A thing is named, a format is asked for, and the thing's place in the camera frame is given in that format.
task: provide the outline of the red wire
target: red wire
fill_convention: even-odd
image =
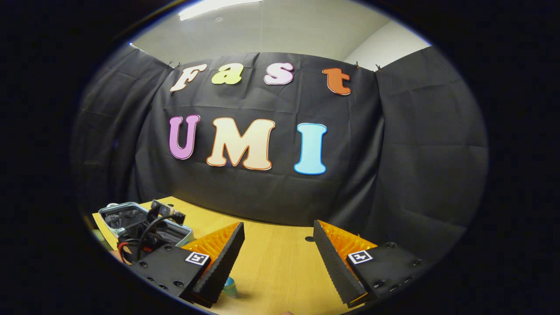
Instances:
[[[120,260],[122,260],[123,263],[126,263],[126,262],[124,262],[123,251],[122,251],[122,250],[123,250],[123,247],[125,247],[126,245],[128,245],[128,242],[120,243],[120,244],[119,244],[119,247],[118,247],[118,251],[119,251],[119,255],[120,255]]]

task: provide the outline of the black fabric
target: black fabric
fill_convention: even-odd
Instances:
[[[294,66],[287,85],[264,83],[266,68],[275,62]],[[183,90],[170,92],[185,67],[208,64]],[[211,82],[228,63],[244,65],[235,85]],[[327,86],[323,69],[339,67],[350,75],[344,85],[352,92],[341,96]],[[200,115],[193,155],[186,160],[169,149],[169,120]],[[211,155],[219,117],[233,118],[240,134],[252,121],[271,119],[276,127],[269,138],[272,168],[250,170],[241,163],[213,167]],[[294,171],[299,162],[299,123],[327,127],[322,162],[326,172],[306,175]],[[179,143],[185,143],[185,123]],[[172,71],[157,91],[138,139],[131,191],[139,199],[175,196],[215,211],[286,225],[312,226],[315,219],[345,228],[361,224],[373,199],[382,117],[377,83],[372,71],[332,59],[286,53],[253,53],[187,63]]]
[[[140,129],[171,67],[130,45],[118,50],[83,92],[70,155],[81,210],[95,212],[127,195]]]
[[[146,220],[146,213],[138,209],[123,210],[103,216],[105,223],[112,229],[125,228],[127,226]]]
[[[362,237],[435,261],[474,216],[488,144],[465,81],[434,47],[376,72],[385,129],[373,206]]]

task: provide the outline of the table surface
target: table surface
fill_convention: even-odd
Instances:
[[[245,241],[231,270],[239,297],[225,293],[212,308],[217,314],[330,315],[351,309],[342,303],[330,280],[319,250],[305,237],[313,236],[312,227],[261,223],[221,214],[175,197],[162,203],[185,214],[184,224],[201,238],[220,228],[242,221]],[[150,202],[141,204],[149,209]],[[109,232],[99,214],[94,219],[109,244],[116,250],[116,237]]]

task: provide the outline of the ceiling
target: ceiling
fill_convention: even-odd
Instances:
[[[132,43],[172,66],[249,52],[299,53],[344,61],[389,21],[350,0],[263,0],[185,21],[176,12]]]

